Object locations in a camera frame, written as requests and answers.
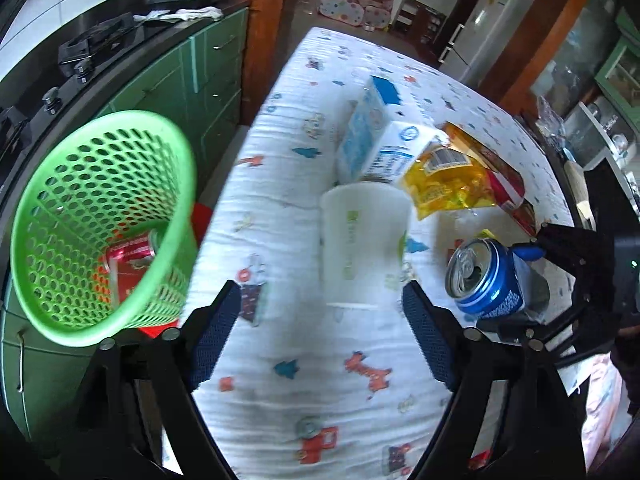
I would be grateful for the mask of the red yellow drink carton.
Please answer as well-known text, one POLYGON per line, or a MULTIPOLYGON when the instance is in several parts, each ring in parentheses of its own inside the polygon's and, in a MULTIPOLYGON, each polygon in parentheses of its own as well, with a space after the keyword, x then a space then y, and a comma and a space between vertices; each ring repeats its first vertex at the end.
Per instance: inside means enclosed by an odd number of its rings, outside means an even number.
POLYGON ((536 233, 534 207, 525 198, 522 176, 495 151, 475 140, 460 127, 447 122, 445 131, 450 146, 465 154, 472 164, 480 166, 480 176, 472 180, 470 198, 465 207, 499 207, 527 234, 536 233))

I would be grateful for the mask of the green perforated plastic basket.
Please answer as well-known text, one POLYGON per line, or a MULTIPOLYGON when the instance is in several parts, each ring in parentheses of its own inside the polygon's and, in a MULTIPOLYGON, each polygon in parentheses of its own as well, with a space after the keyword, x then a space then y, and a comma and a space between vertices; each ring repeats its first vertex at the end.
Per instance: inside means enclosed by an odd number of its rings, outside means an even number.
POLYGON ((190 143, 159 114, 122 110, 66 136, 30 177, 12 226, 12 285, 29 322, 66 347, 117 334, 96 275, 103 249, 120 226, 154 220, 177 243, 195 188, 190 143))

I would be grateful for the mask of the white patterned tablecloth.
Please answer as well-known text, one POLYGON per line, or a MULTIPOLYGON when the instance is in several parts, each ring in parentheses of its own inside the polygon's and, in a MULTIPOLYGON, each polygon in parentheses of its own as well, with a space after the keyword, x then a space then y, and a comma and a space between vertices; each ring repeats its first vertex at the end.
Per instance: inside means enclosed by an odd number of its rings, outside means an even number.
POLYGON ((382 174, 336 172, 348 122, 373 77, 420 119, 477 133, 524 174, 536 211, 570 218, 548 162, 513 118, 408 56, 316 27, 285 64, 248 130, 192 274, 186 310, 222 285, 241 310, 193 393, 239 479, 412 479, 450 392, 402 310, 405 284, 444 300, 458 235, 522 230, 499 209, 418 220, 382 174))

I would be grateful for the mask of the green kitchen cabinet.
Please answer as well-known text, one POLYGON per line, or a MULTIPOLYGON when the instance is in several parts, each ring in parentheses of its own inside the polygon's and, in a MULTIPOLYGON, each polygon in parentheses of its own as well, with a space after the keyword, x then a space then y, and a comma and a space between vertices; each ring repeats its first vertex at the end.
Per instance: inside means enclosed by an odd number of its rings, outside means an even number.
POLYGON ((239 125, 248 6, 133 29, 1 159, 1 404, 51 451, 96 345, 174 324, 198 193, 239 125))

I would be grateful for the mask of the white rag on counter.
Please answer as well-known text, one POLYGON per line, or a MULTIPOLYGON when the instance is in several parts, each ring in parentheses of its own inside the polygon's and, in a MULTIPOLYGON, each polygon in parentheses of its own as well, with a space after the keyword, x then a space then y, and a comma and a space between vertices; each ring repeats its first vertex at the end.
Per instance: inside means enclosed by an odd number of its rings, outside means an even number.
POLYGON ((212 20, 219 21, 224 17, 222 11, 216 6, 206 6, 201 9, 179 9, 177 11, 171 10, 153 10, 148 14, 140 15, 134 14, 132 17, 136 23, 146 22, 188 22, 195 20, 212 20))

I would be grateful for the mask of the polka dot play tent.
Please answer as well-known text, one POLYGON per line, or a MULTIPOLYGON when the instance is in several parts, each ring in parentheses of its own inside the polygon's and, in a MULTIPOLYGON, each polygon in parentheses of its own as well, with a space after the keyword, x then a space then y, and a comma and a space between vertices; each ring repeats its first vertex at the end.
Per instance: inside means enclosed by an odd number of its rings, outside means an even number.
POLYGON ((318 13, 330 20, 354 27, 386 29, 390 26, 389 1, 320 0, 318 13))

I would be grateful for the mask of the blue soda can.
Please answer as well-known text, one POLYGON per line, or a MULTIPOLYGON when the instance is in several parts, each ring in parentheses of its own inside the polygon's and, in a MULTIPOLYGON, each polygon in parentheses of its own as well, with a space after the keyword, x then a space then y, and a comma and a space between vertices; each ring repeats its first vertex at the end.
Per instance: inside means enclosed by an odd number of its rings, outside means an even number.
POLYGON ((490 237, 466 240, 449 259, 445 288, 470 318, 503 318, 532 304, 526 264, 490 237))

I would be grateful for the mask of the glass display cabinet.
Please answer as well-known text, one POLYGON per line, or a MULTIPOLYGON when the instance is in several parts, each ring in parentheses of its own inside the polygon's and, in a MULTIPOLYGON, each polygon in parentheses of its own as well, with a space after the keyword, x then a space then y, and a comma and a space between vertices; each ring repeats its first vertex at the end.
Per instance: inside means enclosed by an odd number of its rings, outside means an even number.
POLYGON ((620 0, 588 0, 530 91, 566 158, 638 174, 639 27, 620 0))

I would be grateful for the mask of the white refrigerator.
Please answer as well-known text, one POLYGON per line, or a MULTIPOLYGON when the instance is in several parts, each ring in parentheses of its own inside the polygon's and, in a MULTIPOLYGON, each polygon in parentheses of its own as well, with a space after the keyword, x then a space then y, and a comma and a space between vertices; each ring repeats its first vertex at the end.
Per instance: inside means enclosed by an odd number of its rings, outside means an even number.
POLYGON ((520 26, 533 0, 478 0, 438 59, 439 70, 477 89, 520 26))

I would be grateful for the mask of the blue white milk carton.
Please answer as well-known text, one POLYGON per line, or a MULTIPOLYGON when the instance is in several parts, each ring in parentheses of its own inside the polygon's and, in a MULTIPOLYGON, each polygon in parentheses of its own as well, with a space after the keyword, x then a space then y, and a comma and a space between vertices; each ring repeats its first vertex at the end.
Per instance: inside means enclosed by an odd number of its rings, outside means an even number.
POLYGON ((448 142, 411 92, 372 76, 336 150, 337 180, 397 184, 424 152, 448 142))

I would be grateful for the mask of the yellow plastic snack bag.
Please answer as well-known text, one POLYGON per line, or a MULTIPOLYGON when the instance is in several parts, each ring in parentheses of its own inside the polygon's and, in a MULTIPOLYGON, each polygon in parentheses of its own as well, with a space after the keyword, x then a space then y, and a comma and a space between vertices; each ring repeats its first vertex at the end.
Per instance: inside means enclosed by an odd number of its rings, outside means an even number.
POLYGON ((423 220, 439 211, 497 206, 489 170, 454 148, 423 153, 401 180, 423 220))

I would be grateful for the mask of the black gas stove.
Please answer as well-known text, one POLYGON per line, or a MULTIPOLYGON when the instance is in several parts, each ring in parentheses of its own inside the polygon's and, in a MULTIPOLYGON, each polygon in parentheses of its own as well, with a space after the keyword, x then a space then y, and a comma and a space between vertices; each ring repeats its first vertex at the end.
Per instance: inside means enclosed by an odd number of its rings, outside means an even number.
POLYGON ((43 96, 78 77, 87 60, 95 70, 131 44, 136 24, 130 12, 90 11, 38 44, 1 79, 1 171, 5 174, 27 144, 29 121, 44 107, 43 96))

